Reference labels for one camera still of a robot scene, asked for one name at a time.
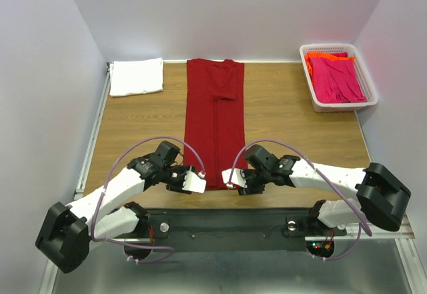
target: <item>orange cloth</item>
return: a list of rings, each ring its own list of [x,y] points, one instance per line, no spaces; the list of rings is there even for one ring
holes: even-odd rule
[[[354,56],[338,57],[333,54],[326,54],[322,52],[308,52],[305,59],[306,59],[307,69],[308,69],[308,73],[310,74],[310,77],[313,77],[313,67],[310,64],[310,57],[323,57],[324,59],[330,59],[331,61],[341,61],[341,60],[351,59],[354,63]]]

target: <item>folded white cloth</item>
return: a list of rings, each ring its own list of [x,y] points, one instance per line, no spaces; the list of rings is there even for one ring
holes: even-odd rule
[[[111,96],[128,96],[163,91],[163,59],[114,62]]]

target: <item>laundry basket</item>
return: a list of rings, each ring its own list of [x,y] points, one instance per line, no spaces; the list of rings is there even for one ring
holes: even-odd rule
[[[360,89],[365,95],[367,102],[363,103],[321,103],[318,101],[310,74],[308,73],[305,56],[308,52],[323,52],[323,53],[339,53],[347,52],[348,56],[354,56],[354,69],[356,70],[356,77],[359,82]],[[306,73],[307,85],[310,90],[312,104],[316,112],[346,112],[357,111],[365,106],[375,105],[378,102],[378,96],[372,83],[371,78],[365,68],[365,65],[360,57],[357,48],[352,44],[345,43],[325,43],[325,44],[309,44],[300,47],[300,54],[304,72]]]

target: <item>wooden tabletop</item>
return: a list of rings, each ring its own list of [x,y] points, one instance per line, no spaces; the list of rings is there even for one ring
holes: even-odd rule
[[[108,97],[85,195],[103,184],[113,162],[138,141],[155,135],[183,139],[186,65],[165,64],[163,74],[163,92]],[[301,64],[245,64],[244,91],[246,142],[278,139],[298,148],[316,163],[340,167],[369,164],[354,113],[315,113]],[[154,151],[159,142],[137,148],[119,168],[135,157]],[[292,154],[272,143],[263,146],[278,157]],[[237,191],[184,195],[166,191],[164,185],[159,184],[132,200],[143,207],[226,208],[311,207],[319,199],[338,198],[332,192],[274,185],[267,185],[263,195],[239,196]]]

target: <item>wall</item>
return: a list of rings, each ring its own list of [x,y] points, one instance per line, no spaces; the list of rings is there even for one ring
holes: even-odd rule
[[[300,59],[353,43],[379,0],[74,0],[108,61]]]
[[[73,0],[0,0],[0,293],[38,293],[35,239],[70,201],[105,79]]]
[[[380,94],[359,113],[375,161],[412,190],[408,216],[427,270],[427,0],[381,0],[357,45]]]

